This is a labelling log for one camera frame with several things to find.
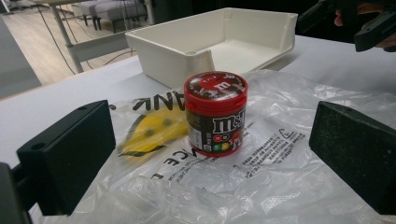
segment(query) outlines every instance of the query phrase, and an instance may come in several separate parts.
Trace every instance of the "black foam block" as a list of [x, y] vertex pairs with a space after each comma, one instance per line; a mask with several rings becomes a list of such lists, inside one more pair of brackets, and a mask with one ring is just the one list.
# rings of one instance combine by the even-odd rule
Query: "black foam block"
[[381, 215], [396, 215], [396, 131], [352, 108], [319, 102], [311, 149]]
[[115, 145], [107, 101], [100, 101], [74, 110], [18, 149], [43, 215], [71, 215]]

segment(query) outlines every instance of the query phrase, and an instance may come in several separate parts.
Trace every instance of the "black cable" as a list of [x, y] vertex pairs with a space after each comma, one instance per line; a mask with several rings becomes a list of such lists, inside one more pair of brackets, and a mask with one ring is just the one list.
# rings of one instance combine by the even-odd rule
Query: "black cable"
[[[64, 15], [64, 10], [62, 9], [62, 6], [59, 6], [59, 8], [61, 9], [62, 14]], [[72, 34], [72, 36], [73, 36], [73, 38], [75, 39], [76, 43], [78, 43], [78, 42], [77, 42], [77, 39], [76, 39], [76, 37], [75, 37], [75, 35], [74, 35], [73, 31], [72, 31], [72, 28], [70, 27], [70, 24], [69, 24], [69, 22], [67, 21], [66, 15], [64, 15], [64, 20], [66, 21], [66, 24], [67, 24], [67, 26], [69, 27], [70, 33]]]
[[135, 11], [136, 11], [136, 16], [133, 18], [133, 21], [134, 21], [134, 19], [137, 20], [137, 21], [138, 21], [137, 25], [140, 27], [140, 26], [141, 26], [141, 23], [140, 23], [140, 13], [139, 13], [139, 8], [138, 8], [138, 6], [137, 6], [136, 0], [134, 0], [134, 9], [135, 9]]
[[84, 29], [84, 27], [82, 27], [81, 24], [78, 23], [76, 17], [73, 17], [73, 19], [74, 19], [75, 23], [84, 31], [85, 35], [86, 35], [87, 37], [89, 37], [90, 39], [93, 39], [92, 36], [88, 35], [88, 33], [87, 33], [87, 31]]
[[[74, 39], [75, 39], [75, 41], [76, 41], [76, 43], [78, 43], [78, 41], [77, 41], [77, 39], [76, 39], [76, 37], [75, 37], [75, 35], [74, 35], [74, 33], [73, 33], [73, 30], [72, 30], [72, 28], [70, 27], [70, 24], [69, 24], [69, 22], [66, 20], [66, 23], [67, 23], [67, 26], [69, 27], [69, 30], [70, 30], [70, 33], [72, 34], [72, 36], [74, 37]], [[88, 62], [88, 60], [87, 61], [85, 61], [86, 63], [87, 63], [87, 65], [91, 68], [91, 69], [93, 69], [92, 68], [92, 66], [90, 65], [90, 63]]]
[[108, 62], [105, 63], [104, 65], [107, 65], [107, 64], [113, 62], [113, 61], [114, 61], [115, 59], [117, 59], [118, 57], [120, 57], [120, 56], [122, 56], [122, 55], [124, 55], [124, 54], [127, 54], [127, 53], [131, 53], [131, 56], [132, 56], [132, 55], [133, 55], [133, 52], [135, 52], [135, 51], [136, 51], [136, 50], [129, 50], [129, 51], [127, 51], [127, 52], [123, 52], [123, 53], [117, 55], [116, 57], [112, 58], [110, 61], [108, 61]]
[[129, 18], [128, 18], [128, 8], [127, 8], [125, 2], [126, 1], [123, 1], [124, 11], [125, 11], [125, 14], [123, 16], [124, 16], [125, 30], [128, 30], [128, 29], [131, 29], [131, 23], [130, 23]]
[[43, 19], [44, 24], [46, 24], [46, 26], [47, 26], [47, 29], [48, 29], [48, 31], [49, 31], [49, 34], [50, 34], [50, 36], [52, 37], [52, 40], [53, 40], [53, 42], [55, 43], [56, 48], [57, 48], [57, 49], [59, 50], [59, 52], [61, 53], [62, 58], [64, 58], [64, 62], [66, 63], [66, 65], [67, 65], [67, 67], [70, 69], [70, 71], [73, 73], [73, 75], [75, 75], [76, 73], [75, 73], [75, 72], [73, 71], [73, 69], [70, 67], [70, 65], [69, 65], [69, 63], [67, 62], [66, 58], [65, 58], [64, 55], [62, 54], [62, 51], [61, 51], [61, 49], [59, 48], [58, 43], [56, 43], [55, 37], [53, 36], [52, 32], [50, 31], [50, 28], [49, 28], [49, 26], [47, 25], [47, 22], [46, 22], [46, 20], [44, 19], [44, 16], [43, 16], [43, 14], [41, 13], [41, 10], [40, 10], [40, 8], [39, 8], [38, 6], [37, 6], [37, 9], [38, 9], [38, 12], [39, 12], [40, 15], [41, 15], [41, 18]]

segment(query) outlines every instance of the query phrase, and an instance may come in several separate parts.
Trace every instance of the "label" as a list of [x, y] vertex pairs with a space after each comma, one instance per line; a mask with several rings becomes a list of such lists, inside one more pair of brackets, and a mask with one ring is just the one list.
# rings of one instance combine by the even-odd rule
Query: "label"
[[305, 134], [291, 132], [283, 134], [284, 129], [274, 133], [264, 144], [256, 148], [241, 165], [247, 166], [246, 178], [253, 177], [264, 164], [281, 163], [292, 152], [294, 146], [305, 138]]
[[197, 76], [189, 83], [189, 92], [197, 98], [222, 101], [238, 97], [246, 82], [234, 74], [207, 73]]
[[189, 138], [194, 147], [209, 153], [237, 150], [242, 144], [245, 108], [224, 117], [208, 117], [187, 111]]

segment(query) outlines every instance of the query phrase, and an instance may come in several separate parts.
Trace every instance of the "gray chair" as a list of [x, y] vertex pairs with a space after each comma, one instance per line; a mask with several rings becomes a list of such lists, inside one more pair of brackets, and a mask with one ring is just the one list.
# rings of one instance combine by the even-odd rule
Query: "gray chair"
[[97, 22], [96, 22], [97, 17], [96, 17], [95, 7], [99, 4], [112, 2], [112, 1], [116, 1], [116, 0], [94, 0], [88, 2], [81, 2], [79, 8], [81, 9], [82, 18], [85, 21], [85, 25], [88, 26], [88, 17], [90, 16], [93, 22], [93, 27], [95, 28], [95, 30], [97, 30]]
[[95, 6], [96, 21], [99, 29], [101, 28], [100, 20], [109, 20], [113, 26], [113, 32], [116, 33], [116, 22], [124, 20], [139, 20], [140, 17], [147, 18], [146, 6], [140, 0], [112, 1]]

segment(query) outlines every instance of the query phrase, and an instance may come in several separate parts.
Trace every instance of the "red lid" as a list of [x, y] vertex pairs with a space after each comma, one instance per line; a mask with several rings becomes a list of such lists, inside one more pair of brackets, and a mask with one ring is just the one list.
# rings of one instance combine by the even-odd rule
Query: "red lid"
[[186, 107], [191, 112], [218, 115], [233, 113], [245, 107], [248, 84], [228, 72], [205, 72], [189, 78], [184, 84]]

